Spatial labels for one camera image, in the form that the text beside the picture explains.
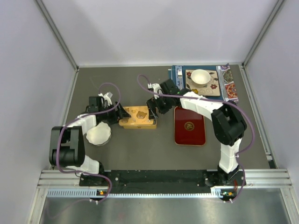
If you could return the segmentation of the silver tin lid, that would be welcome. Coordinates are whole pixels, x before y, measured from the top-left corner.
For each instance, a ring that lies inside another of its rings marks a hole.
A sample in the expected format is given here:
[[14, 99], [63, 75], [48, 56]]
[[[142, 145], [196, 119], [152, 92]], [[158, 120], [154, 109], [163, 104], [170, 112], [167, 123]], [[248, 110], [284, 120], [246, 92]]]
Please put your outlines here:
[[133, 125], [152, 124], [156, 119], [149, 119], [149, 110], [145, 106], [125, 106], [124, 109], [131, 115], [130, 118], [121, 119], [119, 123]]

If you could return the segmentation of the gold cookie tin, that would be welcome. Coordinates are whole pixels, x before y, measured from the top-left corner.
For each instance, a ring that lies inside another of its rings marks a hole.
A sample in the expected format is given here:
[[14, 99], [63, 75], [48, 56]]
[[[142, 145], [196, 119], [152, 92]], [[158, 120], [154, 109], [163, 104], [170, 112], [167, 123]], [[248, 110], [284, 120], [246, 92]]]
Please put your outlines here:
[[140, 124], [140, 125], [133, 125], [128, 123], [119, 123], [121, 127], [124, 129], [156, 129], [157, 128], [157, 122], [154, 121], [152, 124]]

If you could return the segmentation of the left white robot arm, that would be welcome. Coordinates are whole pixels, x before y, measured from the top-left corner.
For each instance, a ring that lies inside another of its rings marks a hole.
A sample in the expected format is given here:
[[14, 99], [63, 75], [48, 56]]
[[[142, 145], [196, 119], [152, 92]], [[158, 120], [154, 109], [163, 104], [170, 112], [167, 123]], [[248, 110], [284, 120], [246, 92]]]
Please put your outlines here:
[[49, 151], [51, 165], [57, 164], [58, 155], [61, 168], [89, 173], [90, 180], [96, 185], [105, 182], [106, 174], [102, 164], [85, 154], [84, 137], [92, 145], [104, 145], [111, 138], [110, 126], [131, 117], [119, 102], [114, 105], [111, 97], [110, 92], [90, 97], [85, 112], [78, 115], [74, 122], [67, 127], [52, 128]]

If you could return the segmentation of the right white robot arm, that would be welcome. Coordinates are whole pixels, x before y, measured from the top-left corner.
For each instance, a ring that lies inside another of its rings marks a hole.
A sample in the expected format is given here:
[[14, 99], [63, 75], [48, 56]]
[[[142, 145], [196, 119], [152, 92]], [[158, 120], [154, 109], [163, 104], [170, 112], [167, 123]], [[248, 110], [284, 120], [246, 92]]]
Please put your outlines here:
[[228, 185], [239, 171], [236, 153], [247, 128], [247, 124], [233, 103], [216, 102], [200, 96], [189, 89], [179, 89], [171, 79], [161, 84], [148, 84], [154, 96], [147, 100], [149, 118], [167, 113], [172, 107], [181, 107], [211, 120], [216, 139], [221, 144], [221, 158], [217, 167], [218, 179]]

